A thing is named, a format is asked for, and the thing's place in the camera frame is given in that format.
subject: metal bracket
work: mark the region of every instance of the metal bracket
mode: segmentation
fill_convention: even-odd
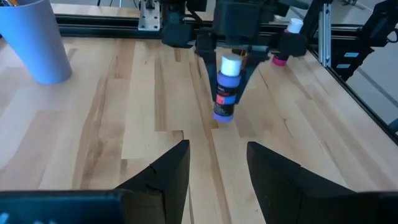
[[[158,0],[142,0],[138,30],[160,31],[160,4]]]
[[[318,59],[324,67],[331,66],[331,4],[324,4],[319,12]]]

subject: blue plastic cup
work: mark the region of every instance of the blue plastic cup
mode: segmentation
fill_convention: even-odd
[[[49,0],[17,0],[0,7],[0,34],[14,49],[34,79],[60,83],[72,69]]]

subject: white bottle cap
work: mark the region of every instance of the white bottle cap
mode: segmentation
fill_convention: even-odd
[[[303,27],[304,23],[301,19],[292,18],[289,25],[287,26],[287,31],[292,34],[298,34]]]
[[[224,54],[221,58],[221,72],[229,77],[236,77],[241,72],[242,58],[236,54]]]

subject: wooden table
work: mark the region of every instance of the wooden table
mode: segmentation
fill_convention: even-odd
[[[398,147],[311,54],[285,68],[262,63],[234,121],[221,124],[211,118],[208,77],[192,49],[158,40],[64,43],[73,76],[42,86],[0,40],[0,189],[110,189],[182,139],[191,144],[184,223],[264,223],[248,141],[353,190],[398,186]]]

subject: red label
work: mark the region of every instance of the red label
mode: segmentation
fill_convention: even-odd
[[[222,97],[222,96],[220,96],[220,95],[217,95],[217,96],[216,96],[216,102],[217,102],[218,104],[223,105],[223,104],[224,104],[224,97]]]

